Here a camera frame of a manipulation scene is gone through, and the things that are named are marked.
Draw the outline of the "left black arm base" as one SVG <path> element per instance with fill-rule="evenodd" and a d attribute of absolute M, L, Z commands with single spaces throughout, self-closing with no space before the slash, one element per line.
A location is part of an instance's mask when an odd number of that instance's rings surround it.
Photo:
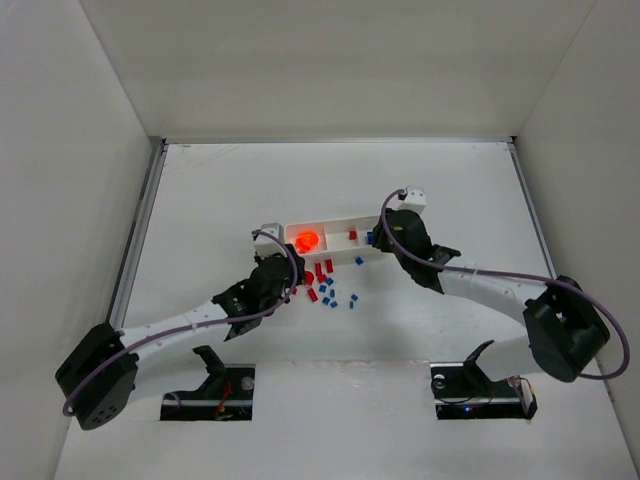
<path fill-rule="evenodd" d="M 160 420 L 168 422 L 251 421 L 256 380 L 255 364 L 225 364 L 210 346 L 193 349 L 206 376 L 191 389 L 163 396 Z"/>

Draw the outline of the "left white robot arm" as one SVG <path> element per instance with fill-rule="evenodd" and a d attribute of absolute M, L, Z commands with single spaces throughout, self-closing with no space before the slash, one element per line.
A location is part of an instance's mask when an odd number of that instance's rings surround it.
<path fill-rule="evenodd" d="M 261 325 L 304 283 L 305 261 L 295 252 L 257 257 L 248 278 L 191 310 L 139 327 L 92 327 L 56 371 L 65 397 L 62 412 L 83 430 L 99 428 L 124 408 L 160 392 L 160 364 L 192 352 L 205 364 L 203 385 L 212 387 L 222 365 L 212 349 L 219 328 L 227 340 Z"/>

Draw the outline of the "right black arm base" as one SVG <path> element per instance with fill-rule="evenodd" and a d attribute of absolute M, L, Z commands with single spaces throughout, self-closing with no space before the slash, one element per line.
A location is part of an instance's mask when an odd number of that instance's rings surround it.
<path fill-rule="evenodd" d="M 493 343 L 484 342 L 462 362 L 430 364 L 438 420 L 533 419 L 538 402 L 528 379 L 516 376 L 492 381 L 477 365 Z"/>

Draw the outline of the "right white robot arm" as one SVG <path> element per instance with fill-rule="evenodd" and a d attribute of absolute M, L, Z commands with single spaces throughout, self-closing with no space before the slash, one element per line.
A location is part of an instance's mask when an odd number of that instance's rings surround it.
<path fill-rule="evenodd" d="M 475 302 L 525 328 L 520 337 L 487 340 L 468 355 L 464 367 L 476 381 L 543 372 L 570 383 L 610 339 L 594 306 L 571 278 L 485 276 L 459 251 L 432 243 L 414 211 L 385 209 L 374 228 L 373 245 L 393 254 L 417 285 Z"/>

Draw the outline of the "red round lego piece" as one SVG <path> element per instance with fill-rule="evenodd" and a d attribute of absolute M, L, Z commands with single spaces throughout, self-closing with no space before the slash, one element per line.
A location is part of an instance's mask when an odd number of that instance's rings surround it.
<path fill-rule="evenodd" d="M 311 271 L 305 271 L 304 272 L 304 284 L 306 286 L 311 286 L 314 282 L 314 274 Z"/>

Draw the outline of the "orange round lego piece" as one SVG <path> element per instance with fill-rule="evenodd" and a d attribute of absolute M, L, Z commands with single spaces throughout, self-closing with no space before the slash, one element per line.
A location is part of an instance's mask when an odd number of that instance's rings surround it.
<path fill-rule="evenodd" d="M 295 247 L 300 254 L 317 251 L 320 246 L 320 236 L 314 231 L 300 232 L 295 238 Z"/>

